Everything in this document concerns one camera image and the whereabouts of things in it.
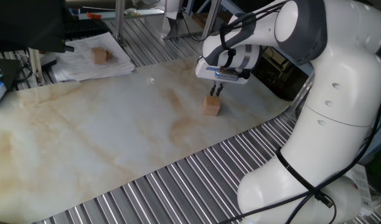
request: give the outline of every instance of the table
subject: table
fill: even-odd
[[[288,102],[251,77],[202,115],[211,81],[196,58],[132,75],[8,93],[0,102],[0,221],[55,215],[279,115]]]

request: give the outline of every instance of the electronic equipment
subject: electronic equipment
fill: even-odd
[[[64,44],[61,0],[0,1],[0,52],[72,50]]]
[[[86,37],[110,32],[109,27],[101,19],[82,19],[65,22],[65,38]]]

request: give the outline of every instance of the computer monitor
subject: computer monitor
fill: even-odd
[[[63,0],[0,0],[0,52],[65,52]]]

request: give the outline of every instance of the metal pole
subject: metal pole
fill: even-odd
[[[202,40],[205,39],[213,30],[215,19],[217,18],[218,10],[221,6],[221,0],[211,0],[211,8],[209,11],[209,16],[207,16],[207,21],[205,22],[205,27],[202,34]]]
[[[115,39],[120,45],[123,44],[123,23],[124,23],[124,10],[126,6],[125,0],[116,0],[116,31]]]
[[[192,16],[192,14],[193,14],[192,9],[193,9],[194,3],[195,3],[195,0],[188,0],[188,4],[186,5],[186,13],[189,16]]]

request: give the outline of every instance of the desk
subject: desk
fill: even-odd
[[[0,221],[60,213],[279,115],[289,103],[251,77],[202,115],[211,82],[195,57],[132,75],[8,93],[0,102]]]

